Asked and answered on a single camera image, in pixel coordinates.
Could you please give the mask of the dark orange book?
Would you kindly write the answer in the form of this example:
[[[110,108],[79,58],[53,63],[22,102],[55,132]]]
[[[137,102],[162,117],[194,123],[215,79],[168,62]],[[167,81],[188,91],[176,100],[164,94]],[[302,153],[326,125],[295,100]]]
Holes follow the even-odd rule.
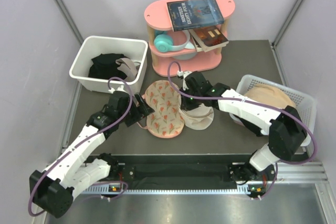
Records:
[[[189,32],[204,52],[225,47],[229,43],[216,26],[189,29]]]

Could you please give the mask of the white mesh laundry bag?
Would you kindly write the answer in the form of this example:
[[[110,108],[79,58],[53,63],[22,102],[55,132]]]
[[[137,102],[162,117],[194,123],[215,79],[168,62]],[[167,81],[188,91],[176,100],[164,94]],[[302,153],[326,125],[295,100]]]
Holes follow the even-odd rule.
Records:
[[[214,109],[201,104],[191,111],[182,110],[181,102],[178,102],[179,112],[186,127],[193,130],[205,130],[214,119]]]

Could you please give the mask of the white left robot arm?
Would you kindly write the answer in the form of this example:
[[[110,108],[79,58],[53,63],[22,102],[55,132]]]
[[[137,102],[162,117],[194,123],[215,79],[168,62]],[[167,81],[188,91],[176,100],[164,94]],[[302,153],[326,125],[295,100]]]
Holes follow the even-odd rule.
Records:
[[[107,104],[90,116],[72,144],[43,171],[35,170],[29,177],[30,198],[28,212],[35,204],[55,218],[62,217],[73,201],[96,182],[114,180],[119,168],[112,156],[101,154],[92,163],[83,166],[91,153],[120,124],[130,127],[154,112],[138,93],[128,94],[123,86],[111,89]]]

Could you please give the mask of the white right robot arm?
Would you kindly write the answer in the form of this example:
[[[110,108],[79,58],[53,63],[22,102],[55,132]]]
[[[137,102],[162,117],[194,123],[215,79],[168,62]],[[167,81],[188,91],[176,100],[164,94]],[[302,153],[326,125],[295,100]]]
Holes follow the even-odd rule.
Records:
[[[252,180],[277,161],[290,162],[308,136],[298,111],[292,106],[279,109],[263,105],[225,84],[212,85],[198,71],[178,71],[177,76],[183,81],[182,109],[193,110],[203,104],[237,116],[254,134],[268,137],[268,144],[258,149],[245,166],[245,174]]]

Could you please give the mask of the black garment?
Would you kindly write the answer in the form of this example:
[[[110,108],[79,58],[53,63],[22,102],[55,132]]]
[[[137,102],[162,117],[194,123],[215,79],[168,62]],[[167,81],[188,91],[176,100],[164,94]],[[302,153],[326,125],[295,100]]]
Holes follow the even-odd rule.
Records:
[[[126,58],[124,54],[100,54],[93,59],[89,69],[89,78],[109,80],[111,77],[125,79],[126,75],[117,69],[116,60]]]

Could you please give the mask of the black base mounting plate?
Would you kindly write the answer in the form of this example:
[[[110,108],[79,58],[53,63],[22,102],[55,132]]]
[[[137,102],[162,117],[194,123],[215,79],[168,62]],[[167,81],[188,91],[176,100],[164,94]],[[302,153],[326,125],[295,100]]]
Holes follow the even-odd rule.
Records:
[[[250,181],[262,175],[250,164],[232,164],[220,161],[178,161],[178,162],[123,162],[113,164],[105,178],[98,183],[124,181],[126,183],[140,182],[149,178],[218,178],[220,181]]]

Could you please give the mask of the blue Nineteen Eighty-Four book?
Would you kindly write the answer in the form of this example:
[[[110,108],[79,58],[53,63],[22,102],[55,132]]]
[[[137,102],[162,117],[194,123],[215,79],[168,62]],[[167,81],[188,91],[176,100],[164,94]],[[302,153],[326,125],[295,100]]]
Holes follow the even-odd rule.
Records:
[[[183,0],[167,2],[173,31],[183,31],[224,23],[216,0]]]

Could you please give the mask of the pink wooden shelf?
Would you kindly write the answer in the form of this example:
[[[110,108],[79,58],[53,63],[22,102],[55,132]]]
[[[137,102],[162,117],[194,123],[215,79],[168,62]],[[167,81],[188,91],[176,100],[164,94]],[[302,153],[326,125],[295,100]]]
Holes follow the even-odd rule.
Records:
[[[144,11],[144,18],[147,25],[149,36],[149,47],[152,55],[152,67],[160,76],[166,77],[175,75],[177,66],[173,65],[171,70],[168,70],[169,64],[176,60],[183,70],[190,71],[206,71],[219,66],[222,60],[220,48],[215,48],[211,51],[197,51],[193,44],[193,37],[185,31],[174,31],[171,24],[171,19],[167,9],[168,2],[177,2],[185,0],[159,0],[151,3]],[[234,0],[216,0],[218,7],[224,17],[225,22],[218,25],[218,30],[227,35],[227,23],[230,16],[235,10]],[[173,46],[186,48],[179,51],[161,52],[155,45],[154,41],[158,33],[163,32],[171,36]]]

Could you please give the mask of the white plastic bin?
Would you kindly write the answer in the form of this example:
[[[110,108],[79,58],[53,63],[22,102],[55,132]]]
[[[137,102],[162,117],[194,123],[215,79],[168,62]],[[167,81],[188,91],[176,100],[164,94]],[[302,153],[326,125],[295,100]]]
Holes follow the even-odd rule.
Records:
[[[69,75],[87,90],[108,92],[125,81],[133,93],[140,92],[147,67],[148,43],[144,40],[102,36],[87,37],[70,68]]]

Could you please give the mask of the grey bowl on shelf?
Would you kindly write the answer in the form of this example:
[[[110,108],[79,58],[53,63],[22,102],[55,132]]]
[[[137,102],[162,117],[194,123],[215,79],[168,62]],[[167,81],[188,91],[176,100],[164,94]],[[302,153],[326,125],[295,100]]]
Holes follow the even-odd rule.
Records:
[[[189,60],[189,59],[194,58],[196,55],[197,55],[197,51],[190,52],[190,53],[183,54],[183,55],[173,56],[173,58],[177,60]]]

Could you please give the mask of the white plastic basket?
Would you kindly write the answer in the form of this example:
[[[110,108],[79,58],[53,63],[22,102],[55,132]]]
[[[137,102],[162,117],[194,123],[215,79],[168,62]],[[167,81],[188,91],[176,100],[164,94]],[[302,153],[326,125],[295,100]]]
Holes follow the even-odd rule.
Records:
[[[243,108],[234,109],[231,105],[229,106],[230,117],[237,123],[241,123],[241,120],[238,118],[241,115],[246,115],[247,119],[251,119],[252,122],[256,122],[257,125],[261,126],[261,130],[258,130],[258,133],[262,135],[268,135],[268,130],[266,129],[266,119],[269,119],[272,115],[275,115],[277,112],[274,110],[269,110],[268,108],[255,106],[253,104],[247,103],[247,101],[254,101],[244,94],[254,87],[256,84],[262,83],[267,84],[273,87],[277,87],[282,90],[289,98],[296,104],[296,110],[301,118],[301,121],[308,129],[313,132],[314,125],[316,121],[317,105],[313,97],[302,93],[300,91],[285,87],[283,85],[277,84],[275,82],[252,76],[247,74],[242,77],[241,81],[238,84],[237,89],[230,89],[223,94],[223,97],[226,98],[237,98],[244,101],[243,108],[247,109],[248,112],[244,112]]]

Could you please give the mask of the floral mesh laundry bag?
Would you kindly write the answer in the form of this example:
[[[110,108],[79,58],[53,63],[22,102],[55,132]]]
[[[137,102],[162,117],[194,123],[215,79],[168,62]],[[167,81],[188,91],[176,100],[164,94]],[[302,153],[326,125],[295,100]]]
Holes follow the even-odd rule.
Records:
[[[181,134],[184,128],[184,119],[179,112],[180,94],[175,91],[177,85],[167,80],[158,80],[149,85],[142,96],[145,102],[154,110],[146,117],[145,126],[159,138],[174,138]]]

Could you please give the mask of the beige cloth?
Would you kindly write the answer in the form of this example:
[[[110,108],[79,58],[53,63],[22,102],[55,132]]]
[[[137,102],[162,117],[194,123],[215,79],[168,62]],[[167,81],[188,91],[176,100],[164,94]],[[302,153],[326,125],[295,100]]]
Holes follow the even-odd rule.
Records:
[[[266,105],[285,109],[287,106],[296,108],[296,104],[282,90],[267,84],[258,83],[244,96]]]

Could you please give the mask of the beige bra in bin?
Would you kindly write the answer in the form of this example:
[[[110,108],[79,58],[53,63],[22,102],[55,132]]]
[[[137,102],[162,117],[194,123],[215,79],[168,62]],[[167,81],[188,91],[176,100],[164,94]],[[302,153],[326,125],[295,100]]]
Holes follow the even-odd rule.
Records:
[[[129,58],[117,59],[117,69],[126,75],[124,79],[126,82],[132,82],[136,79],[141,63],[139,61],[133,61]]]

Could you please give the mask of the teal headphones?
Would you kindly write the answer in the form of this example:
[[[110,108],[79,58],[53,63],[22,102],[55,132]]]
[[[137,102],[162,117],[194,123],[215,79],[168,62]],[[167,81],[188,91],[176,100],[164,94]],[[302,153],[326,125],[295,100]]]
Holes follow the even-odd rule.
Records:
[[[154,46],[159,52],[181,51],[183,49],[195,49],[195,46],[190,41],[191,35],[188,30],[184,30],[183,34],[186,37],[186,42],[181,45],[174,45],[173,38],[167,34],[159,34],[154,40]]]

